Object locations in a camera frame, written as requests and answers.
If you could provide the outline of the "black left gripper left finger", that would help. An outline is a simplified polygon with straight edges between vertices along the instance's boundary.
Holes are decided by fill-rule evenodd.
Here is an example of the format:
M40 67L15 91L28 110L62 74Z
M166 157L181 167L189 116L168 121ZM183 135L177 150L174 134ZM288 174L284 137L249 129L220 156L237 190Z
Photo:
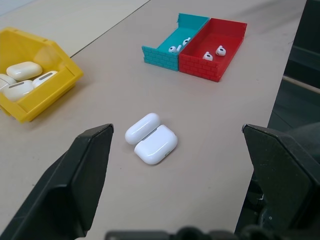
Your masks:
M114 126L78 135L41 176L0 240L75 240L91 229L104 187Z

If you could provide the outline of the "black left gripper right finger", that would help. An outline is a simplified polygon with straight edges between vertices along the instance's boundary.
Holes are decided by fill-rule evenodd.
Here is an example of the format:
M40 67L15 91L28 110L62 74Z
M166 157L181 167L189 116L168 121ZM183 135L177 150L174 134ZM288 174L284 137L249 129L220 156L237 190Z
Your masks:
M320 123L242 128L271 228L320 228Z

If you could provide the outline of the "white earbuds case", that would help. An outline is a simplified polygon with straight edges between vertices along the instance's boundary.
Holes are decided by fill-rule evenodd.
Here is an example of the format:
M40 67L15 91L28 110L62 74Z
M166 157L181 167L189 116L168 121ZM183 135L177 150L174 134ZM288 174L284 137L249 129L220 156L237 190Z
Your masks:
M134 153L146 164L156 165L170 154L178 144L178 137L156 113L149 113L133 124L124 138L134 145Z

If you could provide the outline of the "white closed charging case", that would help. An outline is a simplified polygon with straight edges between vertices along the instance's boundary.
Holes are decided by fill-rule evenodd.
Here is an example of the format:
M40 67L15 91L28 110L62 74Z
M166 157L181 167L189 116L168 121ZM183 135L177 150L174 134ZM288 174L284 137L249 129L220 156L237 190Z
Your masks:
M3 94L8 100L16 102L33 91L33 89L33 82L31 80L24 80L5 88Z
M39 77L35 78L32 81L32 86L33 88L37 88L38 86L40 86L42 83L44 83L45 81L47 81L48 79L52 78L55 74L57 74L58 72L55 70L49 71L47 73L44 73L42 75L40 75Z
M25 61L11 65L6 69L7 75L18 82L39 76L42 72L43 68L32 61Z
M14 85L16 83L17 81L12 77L0 73L0 93L2 93L5 88L8 88L9 86Z

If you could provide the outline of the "yellow plastic bin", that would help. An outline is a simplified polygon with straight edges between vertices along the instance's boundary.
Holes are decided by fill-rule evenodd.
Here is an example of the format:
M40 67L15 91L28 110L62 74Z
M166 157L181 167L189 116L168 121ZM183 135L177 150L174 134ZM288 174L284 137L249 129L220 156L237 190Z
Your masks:
M0 93L0 109L21 123L31 122L83 76L83 71L54 41L13 27L1 29L0 74L22 62L34 62L44 74L56 74L18 101L10 101Z

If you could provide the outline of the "red tray with number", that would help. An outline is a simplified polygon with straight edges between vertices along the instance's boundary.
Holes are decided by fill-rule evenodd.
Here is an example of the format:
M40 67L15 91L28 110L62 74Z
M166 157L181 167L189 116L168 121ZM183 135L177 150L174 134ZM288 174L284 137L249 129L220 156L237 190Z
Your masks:
M211 18L178 55L179 71L189 75L219 82L240 48L247 24ZM223 46L225 56L217 56L216 49ZM210 52L213 61L203 59Z

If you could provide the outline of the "cyan tray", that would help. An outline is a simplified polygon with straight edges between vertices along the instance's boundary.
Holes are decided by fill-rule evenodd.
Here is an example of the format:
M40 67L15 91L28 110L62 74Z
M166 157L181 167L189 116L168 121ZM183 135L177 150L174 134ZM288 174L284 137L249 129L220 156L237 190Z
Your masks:
M206 16L180 13L177 19L177 28L157 48L141 47L144 62L172 71L179 71L179 53L209 20L210 18ZM189 37L190 41L183 46L183 41ZM170 47L178 45L182 45L179 53L168 52Z

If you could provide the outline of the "dark stand beside table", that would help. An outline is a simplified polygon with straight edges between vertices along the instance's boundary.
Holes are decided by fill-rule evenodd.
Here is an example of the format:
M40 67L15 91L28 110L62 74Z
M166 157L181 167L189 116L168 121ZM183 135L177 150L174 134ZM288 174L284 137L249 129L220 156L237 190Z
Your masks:
M320 0L307 0L268 127L287 131L320 122Z

